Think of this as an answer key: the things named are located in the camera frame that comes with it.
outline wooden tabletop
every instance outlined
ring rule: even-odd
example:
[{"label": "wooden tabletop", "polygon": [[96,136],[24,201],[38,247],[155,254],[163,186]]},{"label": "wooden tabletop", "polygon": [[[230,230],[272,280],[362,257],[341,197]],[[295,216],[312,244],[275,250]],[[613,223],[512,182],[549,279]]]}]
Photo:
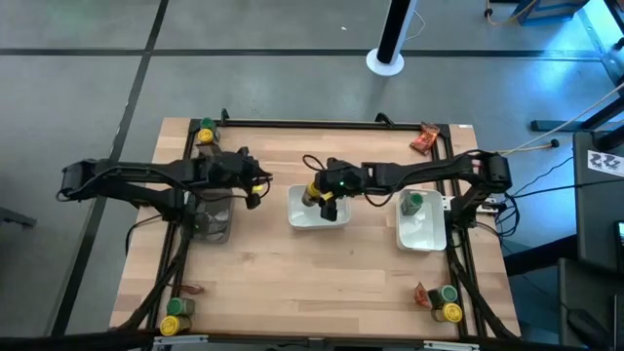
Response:
[{"label": "wooden tabletop", "polygon": [[[189,121],[163,121],[154,163],[182,157]],[[477,146],[471,126],[450,129],[455,153]],[[183,282],[206,289],[192,296],[196,300],[194,332],[458,338],[456,325],[434,322],[428,310],[413,303],[418,282],[426,288],[448,284],[449,269],[444,252],[397,248],[396,199],[383,208],[363,198],[349,199],[352,218],[342,229],[297,231],[287,219],[287,189],[313,178],[313,171],[301,163],[303,154],[321,160],[332,156],[355,165],[429,161],[408,148],[414,132],[239,127],[220,132],[222,149],[248,146],[274,180],[257,209],[249,211],[243,200],[236,202],[227,243],[191,244]],[[434,189],[434,184],[418,187]],[[141,209],[137,220],[156,214],[153,209]],[[480,215],[479,220],[493,225],[491,217]],[[160,221],[135,230],[111,326],[127,320],[153,286],[166,227]],[[471,229],[470,235],[484,298],[507,328],[520,334],[497,238],[481,228]],[[165,291],[165,300],[169,293]],[[467,292],[463,295],[469,332],[474,334],[472,308]]]}]

